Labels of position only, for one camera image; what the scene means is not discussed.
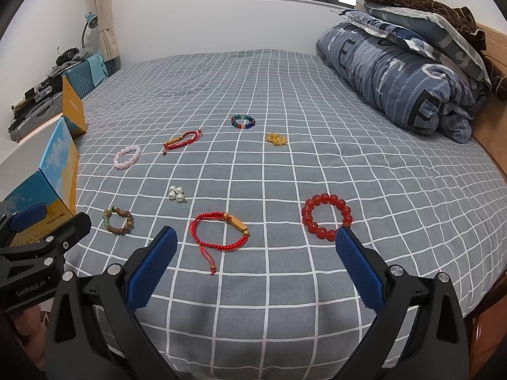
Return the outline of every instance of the wooden bed frame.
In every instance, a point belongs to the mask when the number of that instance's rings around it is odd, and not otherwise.
[[[486,56],[507,75],[507,35],[488,26],[486,31]],[[488,102],[472,122],[472,136],[486,150],[507,181],[507,104],[492,92]]]
[[[488,26],[481,27],[486,31],[486,56],[507,75],[507,35]],[[502,103],[492,92],[488,93],[486,105],[472,122],[472,136],[489,154],[507,182],[507,103]],[[506,308],[507,273],[504,270],[478,306],[465,318],[471,377],[502,341],[503,327],[498,325],[498,320],[503,321]]]

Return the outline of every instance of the blue gripper pad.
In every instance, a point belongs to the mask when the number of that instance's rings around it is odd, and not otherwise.
[[[178,237],[168,228],[135,270],[127,285],[127,307],[131,313],[146,307],[178,247]]]
[[[38,203],[29,209],[23,210],[21,213],[16,214],[12,218],[11,230],[16,233],[21,233],[23,230],[33,226],[41,220],[44,220],[47,215],[46,205]]]
[[[343,227],[336,231],[335,246],[364,305],[374,310],[376,314],[380,314],[385,306],[384,285],[356,242]]]

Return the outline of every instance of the gray suitcase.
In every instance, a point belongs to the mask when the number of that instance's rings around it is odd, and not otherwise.
[[[59,92],[49,100],[42,103],[34,111],[26,116],[25,120],[11,132],[11,139],[20,142],[39,125],[44,124],[50,118],[62,112],[62,93]]]

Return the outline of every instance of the gray plaid bedsheet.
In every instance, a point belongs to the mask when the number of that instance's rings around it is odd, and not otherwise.
[[[346,199],[352,230],[388,264],[420,276],[448,273],[464,314],[506,264],[507,187],[480,146],[397,128],[316,56],[255,50],[144,62],[93,91],[85,112],[77,197],[93,228],[68,253],[68,267],[80,276],[101,273],[172,226],[178,252],[137,316],[179,371],[326,379],[350,356],[374,314],[334,243],[300,223],[305,199],[316,193]],[[231,115],[241,113],[256,126],[232,128]],[[197,128],[200,140],[162,155],[164,141]],[[266,143],[269,132],[287,136],[288,145]],[[139,161],[117,171],[114,154],[131,144],[143,149]],[[170,184],[184,188],[187,203],[166,197]],[[103,210],[111,205],[133,213],[131,235],[104,229]],[[212,252],[214,276],[188,232],[208,211],[233,213],[252,234],[236,252]],[[314,216],[328,228],[341,218],[329,205]],[[221,222],[201,223],[198,235],[215,243],[239,239]]]

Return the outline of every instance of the metal bolt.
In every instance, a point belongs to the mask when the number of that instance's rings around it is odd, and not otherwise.
[[[404,272],[399,265],[392,265],[389,270],[391,270],[391,273],[397,277],[401,276]]]
[[[446,273],[439,273],[439,280],[442,283],[449,283],[450,277]]]
[[[63,273],[62,279],[63,281],[69,281],[72,277],[74,277],[74,273],[72,271],[66,271]]]
[[[107,268],[107,274],[110,274],[111,276],[115,276],[122,270],[122,267],[119,264],[111,264]]]

